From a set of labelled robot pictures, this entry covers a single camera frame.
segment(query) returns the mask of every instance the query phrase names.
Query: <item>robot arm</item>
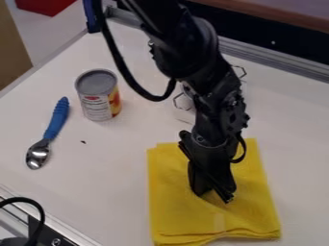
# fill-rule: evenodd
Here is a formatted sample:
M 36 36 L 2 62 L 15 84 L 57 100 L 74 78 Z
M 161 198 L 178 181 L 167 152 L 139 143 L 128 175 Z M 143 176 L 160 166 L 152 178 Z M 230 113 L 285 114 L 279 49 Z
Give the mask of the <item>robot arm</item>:
M 198 196 L 214 189 L 228 203 L 237 189 L 230 165 L 244 158 L 246 146 L 240 133 L 247 127 L 249 116 L 240 80 L 221 56 L 214 28 L 206 20 L 191 16 L 176 0 L 125 0 L 125 4 L 142 22 L 141 28 L 150 37 L 153 59 L 171 80 L 163 96 L 151 95 L 135 81 L 107 27 L 101 0 L 93 0 L 97 21 L 119 71 L 129 86 L 152 101 L 167 98 L 176 81 L 190 90 L 196 107 L 195 125 L 191 133 L 180 133 L 179 142 L 190 160 L 190 187 Z M 244 154 L 233 160 L 239 142 Z

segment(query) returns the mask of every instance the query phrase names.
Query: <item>can label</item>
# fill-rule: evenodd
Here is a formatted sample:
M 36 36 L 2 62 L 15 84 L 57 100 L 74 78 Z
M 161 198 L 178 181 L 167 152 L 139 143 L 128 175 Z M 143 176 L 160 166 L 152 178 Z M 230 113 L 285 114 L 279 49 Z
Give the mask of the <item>can label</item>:
M 120 95 L 117 86 L 109 95 L 80 95 L 85 116 L 94 121 L 108 120 L 121 111 Z

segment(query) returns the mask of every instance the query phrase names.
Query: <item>spoon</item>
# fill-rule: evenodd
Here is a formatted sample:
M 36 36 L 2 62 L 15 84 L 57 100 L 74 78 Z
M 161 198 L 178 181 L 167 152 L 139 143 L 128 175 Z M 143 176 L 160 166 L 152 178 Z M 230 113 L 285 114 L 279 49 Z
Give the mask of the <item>spoon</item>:
M 69 103 L 67 97 L 63 97 L 56 105 L 53 117 L 48 129 L 43 135 L 43 139 L 28 150 L 26 154 L 26 164 L 32 170 L 40 169 L 48 160 L 50 155 L 49 143 L 55 139 L 65 123 L 68 115 Z

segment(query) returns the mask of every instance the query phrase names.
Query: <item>table surface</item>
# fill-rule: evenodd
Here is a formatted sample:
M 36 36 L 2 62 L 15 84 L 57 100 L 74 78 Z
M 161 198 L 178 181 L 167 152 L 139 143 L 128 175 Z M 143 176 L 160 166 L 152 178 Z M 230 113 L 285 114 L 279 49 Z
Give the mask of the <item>table surface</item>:
M 148 54 L 139 30 L 111 23 L 115 39 L 137 79 L 163 93 L 167 78 Z M 268 245 L 322 245 L 329 227 L 329 85 L 250 61 L 243 66 L 245 132 L 258 139 L 283 238 Z M 75 79 L 93 68 L 118 76 L 121 114 L 105 123 L 86 119 Z M 67 96 L 71 112 L 51 144 L 46 166 L 32 171 L 26 150 L 38 141 L 57 101 Z M 149 232 L 146 149 L 178 140 L 190 129 L 172 114 L 171 100 L 152 103 L 127 87 L 100 34 L 85 35 L 0 100 L 0 183 L 34 198 L 64 223 L 102 245 L 152 245 Z M 220 240 L 212 245 L 265 244 Z

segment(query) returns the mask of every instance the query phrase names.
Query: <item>yellow cloth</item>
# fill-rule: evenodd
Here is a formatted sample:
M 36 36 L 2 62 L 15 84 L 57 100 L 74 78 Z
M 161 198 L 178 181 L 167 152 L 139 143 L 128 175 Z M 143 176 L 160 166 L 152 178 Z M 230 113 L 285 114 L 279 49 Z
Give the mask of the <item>yellow cloth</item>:
M 155 245 L 199 246 L 222 237 L 278 238 L 280 224 L 270 197 L 256 139 L 232 164 L 238 186 L 225 205 L 214 191 L 202 198 L 190 190 L 188 159 L 177 143 L 148 150 L 151 233 Z

